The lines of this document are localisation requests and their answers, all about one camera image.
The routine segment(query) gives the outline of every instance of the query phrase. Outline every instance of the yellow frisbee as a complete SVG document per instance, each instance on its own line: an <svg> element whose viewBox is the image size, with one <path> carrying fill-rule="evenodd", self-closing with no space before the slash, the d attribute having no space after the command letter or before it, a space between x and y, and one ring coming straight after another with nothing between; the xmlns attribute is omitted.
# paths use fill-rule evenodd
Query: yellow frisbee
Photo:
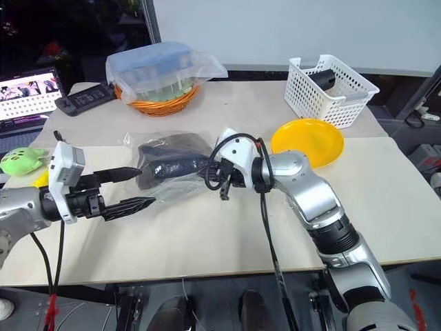
<svg viewBox="0 0 441 331"><path fill-rule="evenodd" d="M345 138L332 124L319 119L298 119L281 126L271 140L274 154L299 150L308 156L311 167L323 167L342 154Z"/></svg>

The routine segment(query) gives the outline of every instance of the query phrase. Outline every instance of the woven basket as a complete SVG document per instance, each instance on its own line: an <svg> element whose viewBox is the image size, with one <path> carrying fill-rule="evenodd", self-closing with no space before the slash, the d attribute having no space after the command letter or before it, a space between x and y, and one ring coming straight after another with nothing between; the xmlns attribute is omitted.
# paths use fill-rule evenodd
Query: woven basket
<svg viewBox="0 0 441 331"><path fill-rule="evenodd" d="M175 98L169 101L134 101L129 103L136 110L149 116L167 116L180 112L186 105L192 100L193 96L199 91L199 86L194 86L191 91L184 94L179 98ZM121 100L121 89L119 86L115 86L115 94L118 99Z"/></svg>

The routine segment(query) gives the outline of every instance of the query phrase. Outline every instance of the white table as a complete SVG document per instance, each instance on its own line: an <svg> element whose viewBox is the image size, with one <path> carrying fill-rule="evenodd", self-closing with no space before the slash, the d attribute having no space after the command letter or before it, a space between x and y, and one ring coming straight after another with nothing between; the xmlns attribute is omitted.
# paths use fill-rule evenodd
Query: white table
<svg viewBox="0 0 441 331"><path fill-rule="evenodd" d="M119 101L76 118L57 110L34 145L54 146L51 131L60 130L70 143L90 146L84 150L86 171L91 171L127 164L130 150L117 146L127 131L191 130L207 133L214 142L222 130L232 127L263 134L269 140L276 128L295 119L282 99L283 88L283 82L208 83L188 109L160 119L141 115ZM218 120L209 122L216 113ZM95 130L102 125L108 130ZM418 171L367 108L343 133L348 137L344 153L317 173L333 186L378 260L399 263L441 257L441 202ZM102 189L103 196L111 200L119 188L107 185ZM321 268L313 243L287 207L283 194L271 192L267 204L282 268ZM54 265L59 223L39 231L37 236ZM110 283L272 270L258 196L251 190L232 188L230 201L221 201L218 192L207 190L157 214L147 209L126 219L107 223L100 218L80 219L67 226L60 283ZM23 238L0 271L0 285L45 283L39 252L31 238Z"/></svg>

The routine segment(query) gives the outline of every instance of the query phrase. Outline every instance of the white plastic basket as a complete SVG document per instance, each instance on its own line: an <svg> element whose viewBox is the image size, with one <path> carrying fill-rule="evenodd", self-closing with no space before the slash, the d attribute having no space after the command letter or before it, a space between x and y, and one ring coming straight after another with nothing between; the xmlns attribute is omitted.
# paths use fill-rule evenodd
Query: white plastic basket
<svg viewBox="0 0 441 331"><path fill-rule="evenodd" d="M300 69L300 61L300 57L289 60L285 90L285 101L300 118L322 119L337 128L346 128L355 121L372 96L380 91L332 55L320 55L317 65L310 69ZM334 71L336 82L325 92L309 75L328 69Z"/></svg>

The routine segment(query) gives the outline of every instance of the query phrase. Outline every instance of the laptop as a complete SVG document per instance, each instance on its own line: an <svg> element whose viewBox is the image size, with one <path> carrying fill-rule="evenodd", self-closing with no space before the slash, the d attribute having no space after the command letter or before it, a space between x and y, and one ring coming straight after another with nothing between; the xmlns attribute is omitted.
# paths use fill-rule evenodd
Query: laptop
<svg viewBox="0 0 441 331"><path fill-rule="evenodd" d="M55 67L0 79L0 159L35 140L60 97L64 93ZM4 178L0 170L0 183Z"/></svg>

